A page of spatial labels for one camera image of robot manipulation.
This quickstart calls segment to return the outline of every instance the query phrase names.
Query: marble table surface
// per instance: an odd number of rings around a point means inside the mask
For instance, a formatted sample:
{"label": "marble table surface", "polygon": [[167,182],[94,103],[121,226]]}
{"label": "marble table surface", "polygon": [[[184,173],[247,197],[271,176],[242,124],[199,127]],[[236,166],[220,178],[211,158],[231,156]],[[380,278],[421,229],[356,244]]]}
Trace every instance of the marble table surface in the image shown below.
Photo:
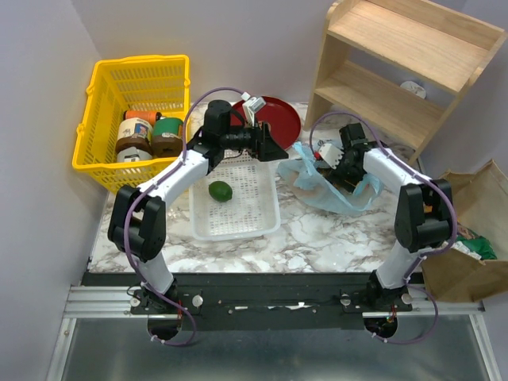
{"label": "marble table surface", "polygon": [[[303,120],[305,104],[292,104]],[[198,105],[190,127],[201,124],[206,105]],[[337,139],[338,128],[350,117],[329,117],[316,137]],[[302,132],[301,141],[308,141]],[[386,137],[383,141],[402,158],[411,148]],[[248,240],[207,242],[192,237],[188,192],[167,212],[167,239],[163,255],[173,272],[365,272],[376,269],[394,244],[396,197],[384,190],[370,210],[360,216],[344,216],[317,210],[300,202],[277,175],[276,186],[282,224],[274,233]],[[109,195],[91,253],[89,271],[133,272],[125,257],[107,239],[114,197]]]}

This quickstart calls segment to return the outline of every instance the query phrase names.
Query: white basket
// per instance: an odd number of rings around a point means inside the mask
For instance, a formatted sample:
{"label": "white basket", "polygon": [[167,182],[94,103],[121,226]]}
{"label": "white basket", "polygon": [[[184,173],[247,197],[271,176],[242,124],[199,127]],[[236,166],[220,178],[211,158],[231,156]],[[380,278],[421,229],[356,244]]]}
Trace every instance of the white basket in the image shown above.
{"label": "white basket", "polygon": [[[218,202],[208,193],[208,186],[218,180],[233,188],[231,200]],[[189,203],[192,235],[198,240],[253,238],[280,227],[275,176],[267,163],[253,160],[247,154],[223,160],[207,177],[194,183]]]}

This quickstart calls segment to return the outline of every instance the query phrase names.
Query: blue plastic bag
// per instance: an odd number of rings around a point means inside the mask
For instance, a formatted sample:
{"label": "blue plastic bag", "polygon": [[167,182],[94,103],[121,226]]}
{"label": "blue plastic bag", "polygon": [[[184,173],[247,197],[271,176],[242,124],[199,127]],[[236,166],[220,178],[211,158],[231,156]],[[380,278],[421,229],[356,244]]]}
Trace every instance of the blue plastic bag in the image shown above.
{"label": "blue plastic bag", "polygon": [[301,159],[284,160],[277,171],[296,197],[309,206],[339,214],[359,214],[367,210],[383,190],[381,181],[367,173],[352,194],[340,191],[316,170],[325,164],[314,159],[309,147],[297,142],[293,148]]}

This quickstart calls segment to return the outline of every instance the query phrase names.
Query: red round tray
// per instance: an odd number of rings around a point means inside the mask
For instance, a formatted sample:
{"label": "red round tray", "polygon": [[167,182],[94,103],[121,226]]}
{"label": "red round tray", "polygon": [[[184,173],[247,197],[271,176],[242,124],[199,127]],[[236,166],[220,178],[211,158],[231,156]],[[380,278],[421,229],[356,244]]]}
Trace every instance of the red round tray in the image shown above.
{"label": "red round tray", "polygon": [[[267,121],[270,123],[271,137],[282,147],[288,149],[300,136],[302,123],[300,117],[293,107],[288,103],[272,97],[263,97],[267,103],[256,117],[259,121]],[[239,101],[233,105],[243,117],[245,117],[244,109],[241,106],[244,101]],[[241,122],[234,115],[231,116],[231,124],[239,125]]]}

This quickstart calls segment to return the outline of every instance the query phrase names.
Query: yellow basket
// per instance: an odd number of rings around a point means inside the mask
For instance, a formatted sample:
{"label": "yellow basket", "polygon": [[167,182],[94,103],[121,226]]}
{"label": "yellow basket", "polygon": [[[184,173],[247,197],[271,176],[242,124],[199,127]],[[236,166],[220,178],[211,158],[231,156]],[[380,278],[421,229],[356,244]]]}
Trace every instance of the yellow basket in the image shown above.
{"label": "yellow basket", "polygon": [[189,110],[189,57],[137,56],[95,64],[87,106],[76,132],[72,167],[117,193],[151,179],[175,157],[116,163],[118,127],[126,110],[160,111],[184,119]]}

